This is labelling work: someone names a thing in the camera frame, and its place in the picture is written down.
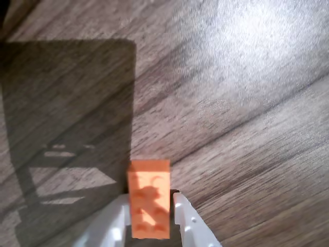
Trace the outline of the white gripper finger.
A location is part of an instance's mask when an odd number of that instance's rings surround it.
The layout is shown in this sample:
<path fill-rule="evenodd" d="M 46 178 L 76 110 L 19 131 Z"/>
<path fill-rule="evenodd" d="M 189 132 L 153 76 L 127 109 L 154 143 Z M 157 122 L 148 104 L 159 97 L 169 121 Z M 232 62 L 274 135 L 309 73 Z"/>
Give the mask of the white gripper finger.
<path fill-rule="evenodd" d="M 129 225 L 129 195 L 123 194 L 101 211 L 85 232 L 74 242 L 74 246 L 124 246 L 126 227 Z"/>
<path fill-rule="evenodd" d="M 179 225 L 183 247 L 222 247 L 190 201 L 181 193 L 173 193 L 174 222 Z"/>

